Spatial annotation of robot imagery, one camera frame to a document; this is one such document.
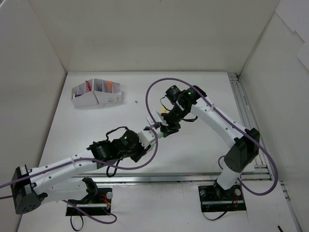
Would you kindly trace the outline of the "red ballpoint pen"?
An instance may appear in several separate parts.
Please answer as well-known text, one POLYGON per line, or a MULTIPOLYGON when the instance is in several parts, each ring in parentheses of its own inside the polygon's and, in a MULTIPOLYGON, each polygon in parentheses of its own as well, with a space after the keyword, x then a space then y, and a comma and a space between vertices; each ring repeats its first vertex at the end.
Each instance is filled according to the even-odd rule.
POLYGON ((89 92, 92 91, 92 84, 91 84, 91 81, 86 81, 85 83, 86 83, 86 87, 87 87, 88 91, 89 91, 89 92))

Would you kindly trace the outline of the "green highlighter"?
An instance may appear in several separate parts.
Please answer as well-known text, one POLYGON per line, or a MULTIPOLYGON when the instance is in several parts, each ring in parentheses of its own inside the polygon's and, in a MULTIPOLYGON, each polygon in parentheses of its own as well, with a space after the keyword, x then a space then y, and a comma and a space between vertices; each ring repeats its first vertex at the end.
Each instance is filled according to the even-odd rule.
POLYGON ((157 134, 157 136, 158 136, 158 139, 160 139, 160 138, 162 138, 162 137, 164 136, 164 134, 163 134, 162 132, 159 132, 159 133, 157 134))

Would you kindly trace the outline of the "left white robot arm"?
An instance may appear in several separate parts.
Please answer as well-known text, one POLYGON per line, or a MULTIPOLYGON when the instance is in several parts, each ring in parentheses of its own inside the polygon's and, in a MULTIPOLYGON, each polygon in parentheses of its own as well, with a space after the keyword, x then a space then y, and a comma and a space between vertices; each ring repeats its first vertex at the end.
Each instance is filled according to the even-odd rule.
POLYGON ((31 169, 26 165, 17 167, 10 184, 15 213, 26 214, 43 203, 62 200, 93 202, 98 192, 95 182, 73 177, 103 167, 118 169, 119 162, 126 158, 138 162, 157 141, 154 131, 126 130, 119 139, 93 142, 83 152, 61 161, 31 169))

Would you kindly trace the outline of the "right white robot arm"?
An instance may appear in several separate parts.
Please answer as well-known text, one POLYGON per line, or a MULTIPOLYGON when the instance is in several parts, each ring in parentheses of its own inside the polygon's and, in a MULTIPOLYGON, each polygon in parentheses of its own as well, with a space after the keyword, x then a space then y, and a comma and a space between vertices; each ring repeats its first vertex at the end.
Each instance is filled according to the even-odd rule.
POLYGON ((205 102, 193 88, 181 91, 173 85, 166 91, 165 96, 173 108, 161 114, 164 121, 160 123, 160 131, 164 137, 177 133, 181 128, 180 121, 191 113, 196 119, 201 119, 210 126, 230 148, 224 156, 225 166, 213 188, 217 198, 225 199, 230 195, 231 188, 242 171, 259 154, 258 146, 247 137, 259 142, 259 131, 255 128, 249 130, 236 122, 229 125, 214 110, 212 104, 205 102))

